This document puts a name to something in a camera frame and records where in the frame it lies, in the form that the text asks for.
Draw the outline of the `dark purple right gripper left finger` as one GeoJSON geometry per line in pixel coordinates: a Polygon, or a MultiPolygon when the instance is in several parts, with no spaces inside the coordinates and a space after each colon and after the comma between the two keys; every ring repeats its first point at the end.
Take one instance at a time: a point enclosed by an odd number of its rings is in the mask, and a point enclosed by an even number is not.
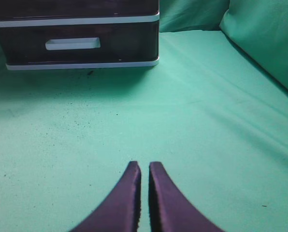
{"type": "Polygon", "coordinates": [[[120,180],[74,232],[136,232],[141,215],[141,170],[128,163],[120,180]]]}

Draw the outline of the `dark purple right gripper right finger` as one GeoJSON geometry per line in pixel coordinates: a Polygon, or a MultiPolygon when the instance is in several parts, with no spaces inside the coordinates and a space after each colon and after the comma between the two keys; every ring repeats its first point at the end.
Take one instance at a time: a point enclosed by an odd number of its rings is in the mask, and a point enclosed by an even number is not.
{"type": "Polygon", "coordinates": [[[148,204],[153,232],[221,232],[183,195],[159,161],[149,164],[148,204]]]}

